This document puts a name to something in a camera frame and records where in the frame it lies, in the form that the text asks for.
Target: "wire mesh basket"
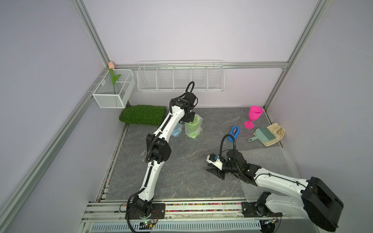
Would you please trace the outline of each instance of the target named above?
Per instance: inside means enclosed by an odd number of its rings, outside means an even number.
[[[135,86],[136,81],[132,70],[113,69],[113,73],[114,75],[120,74],[115,87],[113,87],[110,72],[107,71],[93,92],[93,97],[100,108],[125,108]]]
[[[140,66],[137,72],[138,89],[142,92],[184,91],[191,81],[195,83],[195,91],[223,91],[223,63]]]

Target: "green bubble wrap roll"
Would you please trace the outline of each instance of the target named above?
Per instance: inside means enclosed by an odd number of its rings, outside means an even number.
[[[193,122],[185,123],[185,134],[195,139],[202,131],[202,120],[203,118],[196,114]]]

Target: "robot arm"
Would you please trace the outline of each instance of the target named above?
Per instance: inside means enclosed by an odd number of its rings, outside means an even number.
[[[188,92],[190,85],[192,85],[192,88],[190,92]],[[148,134],[146,137],[148,153],[145,161],[148,163],[148,167],[141,189],[134,196],[132,203],[133,208],[135,208],[141,216],[150,216],[154,189],[159,173],[163,164],[168,160],[171,154],[168,141],[170,140],[173,130],[180,121],[193,122],[194,120],[195,113],[192,112],[192,109],[195,107],[194,101],[197,97],[192,93],[193,88],[194,82],[190,82],[183,95],[171,99],[170,112],[163,123],[153,134]]]
[[[247,163],[242,154],[235,149],[227,152],[227,161],[215,154],[207,156],[207,169],[219,178],[233,174],[245,183],[267,187],[286,196],[263,192],[256,202],[242,203],[245,217],[273,217],[291,214],[309,218],[320,228],[334,232],[343,209],[342,201],[318,178],[296,179],[271,172],[261,166]]]

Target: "green grass mat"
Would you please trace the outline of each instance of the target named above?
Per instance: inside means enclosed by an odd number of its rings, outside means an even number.
[[[165,115],[165,106],[135,105],[123,109],[119,119],[129,124],[159,126]]]

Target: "plastic wine glass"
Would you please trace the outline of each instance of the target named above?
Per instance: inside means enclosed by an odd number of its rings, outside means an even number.
[[[249,111],[249,119],[250,121],[245,122],[244,126],[248,129],[254,128],[253,121],[258,120],[261,114],[263,113],[263,109],[259,106],[251,106]]]

